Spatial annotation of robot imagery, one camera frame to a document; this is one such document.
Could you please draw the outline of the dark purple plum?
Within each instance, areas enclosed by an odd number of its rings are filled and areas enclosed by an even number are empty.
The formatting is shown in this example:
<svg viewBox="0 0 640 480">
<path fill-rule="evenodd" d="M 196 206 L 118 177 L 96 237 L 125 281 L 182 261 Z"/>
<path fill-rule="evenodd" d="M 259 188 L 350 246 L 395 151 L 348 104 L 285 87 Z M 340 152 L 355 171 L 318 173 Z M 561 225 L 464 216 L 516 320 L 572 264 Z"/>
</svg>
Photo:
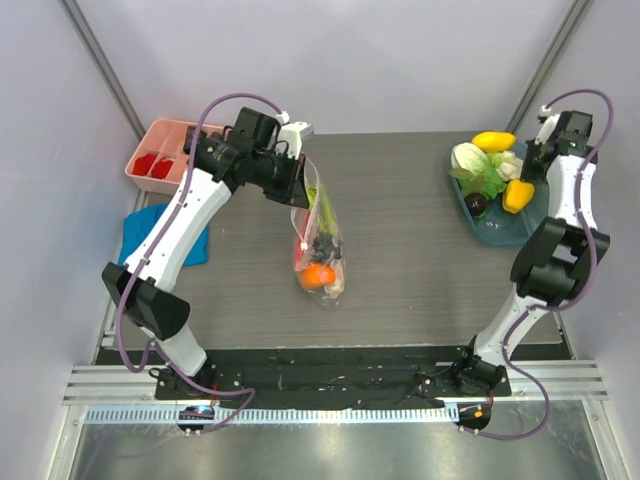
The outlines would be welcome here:
<svg viewBox="0 0 640 480">
<path fill-rule="evenodd" d="M 464 203 L 472 218 L 481 218 L 489 206 L 489 200 L 479 192 L 466 195 Z"/>
</svg>

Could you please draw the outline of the watermelon slice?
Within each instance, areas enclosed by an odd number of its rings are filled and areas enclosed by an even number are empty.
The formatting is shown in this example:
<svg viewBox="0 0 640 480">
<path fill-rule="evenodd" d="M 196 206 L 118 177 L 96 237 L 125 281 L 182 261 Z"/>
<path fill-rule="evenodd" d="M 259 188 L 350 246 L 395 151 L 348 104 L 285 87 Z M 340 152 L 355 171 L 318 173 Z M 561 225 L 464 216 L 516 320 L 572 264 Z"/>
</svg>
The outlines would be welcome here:
<svg viewBox="0 0 640 480">
<path fill-rule="evenodd" d="M 300 239 L 294 240 L 293 266 L 295 272 L 302 272 L 310 266 L 312 253 L 312 246 L 308 242 Z"/>
</svg>

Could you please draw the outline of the red items in tray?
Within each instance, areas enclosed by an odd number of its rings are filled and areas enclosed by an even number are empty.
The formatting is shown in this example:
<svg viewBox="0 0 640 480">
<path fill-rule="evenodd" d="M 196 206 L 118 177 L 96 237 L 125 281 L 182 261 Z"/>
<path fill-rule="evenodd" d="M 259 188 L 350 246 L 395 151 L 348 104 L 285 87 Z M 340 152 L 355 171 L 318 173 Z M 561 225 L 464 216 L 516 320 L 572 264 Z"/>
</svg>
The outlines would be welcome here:
<svg viewBox="0 0 640 480">
<path fill-rule="evenodd" d="M 173 164 L 174 161 L 169 157 L 148 153 L 134 160 L 132 174 L 163 180 L 169 174 Z"/>
</svg>

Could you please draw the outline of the teal food tray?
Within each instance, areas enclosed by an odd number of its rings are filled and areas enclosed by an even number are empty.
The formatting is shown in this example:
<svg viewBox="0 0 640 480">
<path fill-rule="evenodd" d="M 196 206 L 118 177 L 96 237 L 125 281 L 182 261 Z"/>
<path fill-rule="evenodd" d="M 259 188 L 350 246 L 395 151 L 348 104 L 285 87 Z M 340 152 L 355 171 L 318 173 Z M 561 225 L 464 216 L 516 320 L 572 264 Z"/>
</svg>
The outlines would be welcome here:
<svg viewBox="0 0 640 480">
<path fill-rule="evenodd" d="M 489 200 L 489 206 L 481 218 L 472 218 L 462 196 L 458 182 L 451 177 L 454 195 L 466 218 L 473 236 L 481 243 L 493 247 L 521 247 L 547 214 L 549 193 L 546 185 L 537 186 L 528 205 L 518 214 L 507 213 L 502 208 L 502 194 Z"/>
</svg>

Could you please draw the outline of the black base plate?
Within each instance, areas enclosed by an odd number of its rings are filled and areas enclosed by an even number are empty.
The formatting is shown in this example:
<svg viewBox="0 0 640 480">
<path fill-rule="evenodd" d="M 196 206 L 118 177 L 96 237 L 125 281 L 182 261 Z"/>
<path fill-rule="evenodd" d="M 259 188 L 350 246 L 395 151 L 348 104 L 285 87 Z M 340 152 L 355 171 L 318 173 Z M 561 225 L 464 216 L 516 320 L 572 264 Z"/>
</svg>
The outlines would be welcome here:
<svg viewBox="0 0 640 480">
<path fill-rule="evenodd" d="M 491 366 L 455 347 L 210 349 L 199 384 L 262 410 L 440 408 L 448 398 L 507 398 L 518 380 L 547 390 L 541 374 L 520 364 Z"/>
</svg>

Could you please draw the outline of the white cauliflower piece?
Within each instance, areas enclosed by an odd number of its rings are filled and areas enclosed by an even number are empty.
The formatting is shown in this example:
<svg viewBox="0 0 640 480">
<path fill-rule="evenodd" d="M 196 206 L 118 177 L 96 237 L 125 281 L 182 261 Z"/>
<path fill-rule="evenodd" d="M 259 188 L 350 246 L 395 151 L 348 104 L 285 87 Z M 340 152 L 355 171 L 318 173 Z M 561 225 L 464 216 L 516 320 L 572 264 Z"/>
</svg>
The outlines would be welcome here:
<svg viewBox="0 0 640 480">
<path fill-rule="evenodd" d="M 500 178 L 509 182 L 521 177 L 523 161 L 512 151 L 503 151 L 494 155 L 494 168 Z"/>
</svg>

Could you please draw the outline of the green celery stalk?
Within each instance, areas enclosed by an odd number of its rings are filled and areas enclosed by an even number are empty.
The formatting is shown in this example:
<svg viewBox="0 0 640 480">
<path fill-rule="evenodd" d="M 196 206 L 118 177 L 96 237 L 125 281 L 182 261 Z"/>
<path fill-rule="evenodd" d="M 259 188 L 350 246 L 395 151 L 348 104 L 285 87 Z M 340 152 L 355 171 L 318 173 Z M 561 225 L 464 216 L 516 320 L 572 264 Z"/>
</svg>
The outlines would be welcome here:
<svg viewBox="0 0 640 480">
<path fill-rule="evenodd" d="M 306 188 L 306 192 L 310 203 L 309 212 L 312 224 L 319 232 L 337 236 L 339 230 L 337 216 L 324 185 L 309 186 Z"/>
</svg>

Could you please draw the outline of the pink divided tray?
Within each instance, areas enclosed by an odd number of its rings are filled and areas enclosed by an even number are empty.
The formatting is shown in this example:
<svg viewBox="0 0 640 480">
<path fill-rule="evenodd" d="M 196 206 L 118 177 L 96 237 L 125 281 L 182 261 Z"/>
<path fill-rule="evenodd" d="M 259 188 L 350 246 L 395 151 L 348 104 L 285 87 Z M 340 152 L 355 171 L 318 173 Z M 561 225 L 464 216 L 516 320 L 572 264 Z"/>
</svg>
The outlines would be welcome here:
<svg viewBox="0 0 640 480">
<path fill-rule="evenodd" d="M 182 151 L 186 129 L 194 122 L 161 118 L 154 121 L 124 169 L 125 175 L 142 191 L 174 195 L 188 165 L 188 155 Z M 174 161 L 173 167 L 163 180 L 151 177 L 140 177 L 132 174 L 134 160 L 152 153 L 161 157 L 169 157 Z"/>
</svg>

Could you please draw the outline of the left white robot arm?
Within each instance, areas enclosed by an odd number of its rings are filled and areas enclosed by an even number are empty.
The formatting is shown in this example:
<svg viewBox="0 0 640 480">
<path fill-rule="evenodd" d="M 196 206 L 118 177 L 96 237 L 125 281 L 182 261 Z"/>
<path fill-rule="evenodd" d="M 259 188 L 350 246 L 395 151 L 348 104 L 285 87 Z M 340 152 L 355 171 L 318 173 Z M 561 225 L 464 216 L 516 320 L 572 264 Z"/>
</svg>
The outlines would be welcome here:
<svg viewBox="0 0 640 480">
<path fill-rule="evenodd" d="M 108 263 L 102 280 L 117 306 L 149 338 L 190 398 L 211 392 L 213 370 L 187 321 L 191 307 L 172 292 L 184 261 L 213 216 L 245 185 L 274 202 L 306 208 L 303 142 L 308 122 L 244 107 L 234 125 L 203 135 L 195 127 L 187 170 L 149 235 L 124 264 Z"/>
</svg>

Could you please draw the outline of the yellow mango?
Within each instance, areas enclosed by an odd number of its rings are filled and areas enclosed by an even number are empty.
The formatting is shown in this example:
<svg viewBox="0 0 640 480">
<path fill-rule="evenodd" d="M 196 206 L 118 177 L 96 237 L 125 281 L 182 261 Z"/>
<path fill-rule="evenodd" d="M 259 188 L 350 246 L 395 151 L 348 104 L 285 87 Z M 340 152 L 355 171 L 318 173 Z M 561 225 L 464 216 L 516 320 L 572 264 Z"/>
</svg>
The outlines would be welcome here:
<svg viewBox="0 0 640 480">
<path fill-rule="evenodd" d="M 510 132 L 484 131 L 475 135 L 471 143 L 485 153 L 498 153 L 509 150 L 516 140 Z"/>
</svg>

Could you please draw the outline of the clear zip top bag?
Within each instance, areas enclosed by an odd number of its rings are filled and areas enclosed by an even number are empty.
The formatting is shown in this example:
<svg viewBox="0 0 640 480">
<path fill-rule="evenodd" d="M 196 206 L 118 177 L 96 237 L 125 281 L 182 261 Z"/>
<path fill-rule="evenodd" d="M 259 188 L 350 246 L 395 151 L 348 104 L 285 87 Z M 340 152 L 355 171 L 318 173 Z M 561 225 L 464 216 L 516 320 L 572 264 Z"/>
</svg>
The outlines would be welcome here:
<svg viewBox="0 0 640 480">
<path fill-rule="evenodd" d="M 309 158 L 303 186 L 309 206 L 291 209 L 293 270 L 300 287 L 331 309 L 339 305 L 345 289 L 344 239 L 324 180 Z"/>
</svg>

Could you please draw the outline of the dark grape bunch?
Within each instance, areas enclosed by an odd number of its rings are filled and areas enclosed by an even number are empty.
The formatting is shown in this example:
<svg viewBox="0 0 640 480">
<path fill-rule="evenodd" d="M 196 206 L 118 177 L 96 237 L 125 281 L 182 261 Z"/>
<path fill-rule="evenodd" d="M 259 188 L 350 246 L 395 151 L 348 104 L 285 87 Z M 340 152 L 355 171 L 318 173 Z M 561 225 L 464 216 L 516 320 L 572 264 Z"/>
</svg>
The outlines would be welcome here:
<svg viewBox="0 0 640 480">
<path fill-rule="evenodd" d="M 329 232 L 320 232 L 313 240 L 311 260 L 324 265 L 342 259 L 342 241 Z"/>
</svg>

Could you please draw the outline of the orange tangerine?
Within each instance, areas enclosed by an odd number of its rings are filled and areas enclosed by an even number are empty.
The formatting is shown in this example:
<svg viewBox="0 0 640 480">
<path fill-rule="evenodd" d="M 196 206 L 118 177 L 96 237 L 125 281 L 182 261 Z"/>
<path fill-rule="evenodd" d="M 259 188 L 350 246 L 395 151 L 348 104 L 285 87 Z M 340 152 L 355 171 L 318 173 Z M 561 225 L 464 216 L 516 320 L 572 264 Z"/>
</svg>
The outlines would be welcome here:
<svg viewBox="0 0 640 480">
<path fill-rule="evenodd" d="M 336 273 L 329 265 L 313 263 L 298 273 L 298 280 L 303 288 L 314 290 L 334 284 Z"/>
</svg>

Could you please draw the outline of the dark rolls in tray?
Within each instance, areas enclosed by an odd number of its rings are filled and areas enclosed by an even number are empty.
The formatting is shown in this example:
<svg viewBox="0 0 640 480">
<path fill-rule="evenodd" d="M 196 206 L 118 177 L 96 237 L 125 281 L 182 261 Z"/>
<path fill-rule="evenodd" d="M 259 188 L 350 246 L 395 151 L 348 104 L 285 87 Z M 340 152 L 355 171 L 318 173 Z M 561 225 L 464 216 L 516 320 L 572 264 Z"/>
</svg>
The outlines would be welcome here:
<svg viewBox="0 0 640 480">
<path fill-rule="evenodd" d="M 183 143 L 182 151 L 184 154 L 190 154 L 192 146 L 195 147 L 195 151 L 198 151 L 199 145 L 203 139 L 209 137 L 209 132 L 202 128 L 198 136 L 195 136 L 196 126 L 190 125 L 186 129 L 185 139 Z"/>
</svg>

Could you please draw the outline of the white cabbage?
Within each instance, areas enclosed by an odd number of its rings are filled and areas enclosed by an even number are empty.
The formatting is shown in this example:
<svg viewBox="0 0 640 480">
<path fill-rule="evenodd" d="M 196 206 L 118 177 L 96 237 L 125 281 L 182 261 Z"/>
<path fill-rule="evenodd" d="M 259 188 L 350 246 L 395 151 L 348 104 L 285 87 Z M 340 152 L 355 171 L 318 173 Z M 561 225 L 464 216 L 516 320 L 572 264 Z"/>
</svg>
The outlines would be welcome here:
<svg viewBox="0 0 640 480">
<path fill-rule="evenodd" d="M 453 147 L 450 157 L 451 167 L 467 170 L 473 174 L 483 173 L 490 164 L 487 155 L 470 142 Z"/>
</svg>

